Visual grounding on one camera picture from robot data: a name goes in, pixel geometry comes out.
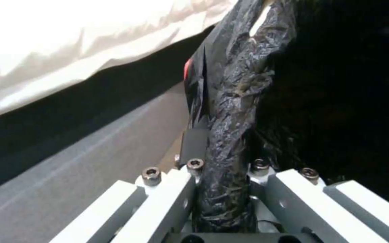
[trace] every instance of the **white cloth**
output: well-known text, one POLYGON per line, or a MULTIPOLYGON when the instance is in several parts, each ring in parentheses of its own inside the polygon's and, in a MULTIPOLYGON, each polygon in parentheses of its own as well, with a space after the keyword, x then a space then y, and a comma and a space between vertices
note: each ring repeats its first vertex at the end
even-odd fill
POLYGON ((235 3, 0 0, 0 114, 198 34, 235 3))

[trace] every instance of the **black plastic bag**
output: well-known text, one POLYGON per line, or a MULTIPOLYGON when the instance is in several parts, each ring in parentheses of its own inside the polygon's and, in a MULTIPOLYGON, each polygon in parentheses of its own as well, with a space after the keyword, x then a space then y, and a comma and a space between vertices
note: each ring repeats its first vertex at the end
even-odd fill
POLYGON ((269 56, 294 37, 293 3, 272 4, 256 35, 250 28, 263 1, 239 1, 193 55, 186 80, 191 126, 208 120, 206 166, 193 212, 202 232, 254 232, 247 181, 247 131, 270 86, 269 56))
POLYGON ((317 169, 389 200, 389 1, 241 0, 191 58, 190 126, 210 129, 195 231, 253 232, 247 165, 317 169))

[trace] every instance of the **metal bracket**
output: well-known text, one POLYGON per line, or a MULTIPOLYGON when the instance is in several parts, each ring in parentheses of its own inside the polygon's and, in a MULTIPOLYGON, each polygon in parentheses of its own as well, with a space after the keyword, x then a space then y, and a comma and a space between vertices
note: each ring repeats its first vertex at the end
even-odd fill
POLYGON ((356 181, 327 186, 324 192, 389 242, 389 203, 356 181))
POLYGON ((309 229, 324 242, 386 242, 297 171, 271 175, 266 185, 252 183, 258 197, 287 232, 309 229))
POLYGON ((142 187, 117 181, 50 243, 108 242, 146 198, 142 187))
POLYGON ((171 169, 112 243, 159 243, 168 232, 180 232, 190 214, 195 187, 189 173, 171 169))

